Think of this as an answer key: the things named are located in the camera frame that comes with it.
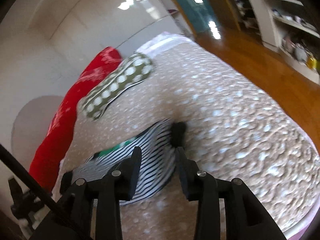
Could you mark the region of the black and white striped pants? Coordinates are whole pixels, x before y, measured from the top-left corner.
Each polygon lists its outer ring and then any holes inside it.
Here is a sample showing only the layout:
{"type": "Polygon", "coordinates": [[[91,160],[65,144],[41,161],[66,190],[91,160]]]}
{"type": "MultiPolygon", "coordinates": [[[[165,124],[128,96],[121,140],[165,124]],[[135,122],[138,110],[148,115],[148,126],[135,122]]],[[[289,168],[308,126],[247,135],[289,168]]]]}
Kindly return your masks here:
{"type": "Polygon", "coordinates": [[[152,197],[165,187],[175,169],[174,149],[170,144],[170,119],[160,120],[142,133],[116,146],[97,152],[90,156],[84,164],[72,171],[71,182],[79,178],[87,182],[103,178],[117,163],[131,157],[134,147],[142,150],[142,163],[138,176],[135,195],[129,201],[120,201],[120,205],[128,205],[152,197]]]}

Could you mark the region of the long red bolster pillow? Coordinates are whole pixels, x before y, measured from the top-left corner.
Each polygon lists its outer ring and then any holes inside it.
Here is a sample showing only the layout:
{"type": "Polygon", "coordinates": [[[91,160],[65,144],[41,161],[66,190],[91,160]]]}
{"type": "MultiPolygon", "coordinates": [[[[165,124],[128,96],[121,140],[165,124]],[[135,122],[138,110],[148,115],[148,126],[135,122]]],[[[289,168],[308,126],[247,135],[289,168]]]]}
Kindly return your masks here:
{"type": "Polygon", "coordinates": [[[121,55],[115,48],[103,49],[80,74],[54,114],[29,168],[29,174],[48,194],[52,192],[57,181],[60,161],[65,157],[73,140],[79,100],[117,69],[121,62],[121,55]]]}

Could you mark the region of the black tripod stand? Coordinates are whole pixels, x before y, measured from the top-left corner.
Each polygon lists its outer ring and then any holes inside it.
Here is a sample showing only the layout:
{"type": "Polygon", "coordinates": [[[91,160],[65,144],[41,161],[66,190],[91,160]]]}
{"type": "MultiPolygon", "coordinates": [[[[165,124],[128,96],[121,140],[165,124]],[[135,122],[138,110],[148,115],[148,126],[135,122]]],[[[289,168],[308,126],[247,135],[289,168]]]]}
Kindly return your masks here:
{"type": "Polygon", "coordinates": [[[35,214],[44,208],[44,204],[40,200],[36,200],[37,197],[30,190],[23,192],[14,177],[8,180],[8,184],[13,200],[10,207],[11,212],[19,222],[24,223],[23,228],[32,234],[36,224],[35,214]]]}

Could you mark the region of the beige dotted quilt bedspread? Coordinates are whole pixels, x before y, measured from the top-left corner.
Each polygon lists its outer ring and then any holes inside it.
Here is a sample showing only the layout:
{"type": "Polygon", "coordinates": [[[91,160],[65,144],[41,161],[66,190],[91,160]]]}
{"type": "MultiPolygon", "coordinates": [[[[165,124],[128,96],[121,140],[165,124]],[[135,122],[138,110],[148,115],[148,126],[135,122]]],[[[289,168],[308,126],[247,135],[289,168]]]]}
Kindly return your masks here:
{"type": "Polygon", "coordinates": [[[242,179],[286,237],[319,209],[319,155],[309,136],[262,89],[196,43],[154,57],[155,71],[101,118],[78,110],[60,174],[162,119],[184,121],[186,155],[212,176],[242,179]]]}

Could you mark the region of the black folded garment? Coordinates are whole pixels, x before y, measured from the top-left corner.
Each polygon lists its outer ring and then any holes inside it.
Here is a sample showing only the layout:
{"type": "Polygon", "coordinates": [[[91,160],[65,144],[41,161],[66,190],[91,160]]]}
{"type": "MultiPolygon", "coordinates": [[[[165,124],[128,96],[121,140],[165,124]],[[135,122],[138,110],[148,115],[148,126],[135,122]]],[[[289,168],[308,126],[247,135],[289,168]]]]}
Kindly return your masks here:
{"type": "Polygon", "coordinates": [[[172,148],[185,146],[185,133],[187,124],[185,122],[173,122],[170,127],[170,145],[172,148]]]}

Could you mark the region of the olive white dotted pillow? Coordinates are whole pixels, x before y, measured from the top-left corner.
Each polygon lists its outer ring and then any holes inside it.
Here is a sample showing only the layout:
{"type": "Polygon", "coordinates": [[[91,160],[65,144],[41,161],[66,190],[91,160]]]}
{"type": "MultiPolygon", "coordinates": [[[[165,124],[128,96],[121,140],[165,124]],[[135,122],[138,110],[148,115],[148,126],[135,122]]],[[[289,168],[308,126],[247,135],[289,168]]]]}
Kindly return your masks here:
{"type": "Polygon", "coordinates": [[[89,120],[103,116],[107,108],[128,89],[143,83],[155,70],[150,57],[135,52],[127,57],[83,98],[81,113],[89,120]]]}

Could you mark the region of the white bed sheet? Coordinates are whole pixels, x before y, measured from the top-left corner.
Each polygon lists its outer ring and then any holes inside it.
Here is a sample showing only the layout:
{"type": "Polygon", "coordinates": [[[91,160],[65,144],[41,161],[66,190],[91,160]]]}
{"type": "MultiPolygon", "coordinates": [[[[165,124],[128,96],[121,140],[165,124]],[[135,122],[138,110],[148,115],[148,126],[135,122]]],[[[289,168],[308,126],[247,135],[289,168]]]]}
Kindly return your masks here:
{"type": "Polygon", "coordinates": [[[183,43],[193,44],[194,41],[184,35],[171,34],[165,31],[141,45],[136,52],[147,55],[149,58],[153,59],[158,54],[183,43]]]}

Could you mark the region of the white shelf unit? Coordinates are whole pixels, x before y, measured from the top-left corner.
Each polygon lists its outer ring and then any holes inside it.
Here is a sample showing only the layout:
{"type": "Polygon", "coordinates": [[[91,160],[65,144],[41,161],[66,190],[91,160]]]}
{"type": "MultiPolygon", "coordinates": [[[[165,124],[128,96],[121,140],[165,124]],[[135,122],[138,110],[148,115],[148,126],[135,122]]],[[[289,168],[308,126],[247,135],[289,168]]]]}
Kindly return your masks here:
{"type": "Polygon", "coordinates": [[[301,0],[234,0],[247,28],[299,74],[319,84],[319,28],[301,0]]]}

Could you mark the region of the teal door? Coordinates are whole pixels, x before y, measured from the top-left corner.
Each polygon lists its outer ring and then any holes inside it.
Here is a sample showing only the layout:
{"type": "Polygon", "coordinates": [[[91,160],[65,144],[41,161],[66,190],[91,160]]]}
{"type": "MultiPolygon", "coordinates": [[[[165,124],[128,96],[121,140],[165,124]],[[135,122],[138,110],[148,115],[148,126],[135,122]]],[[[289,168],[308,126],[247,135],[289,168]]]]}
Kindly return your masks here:
{"type": "Polygon", "coordinates": [[[221,39],[220,24],[208,0],[175,0],[192,25],[195,33],[208,31],[216,40],[221,39]]]}

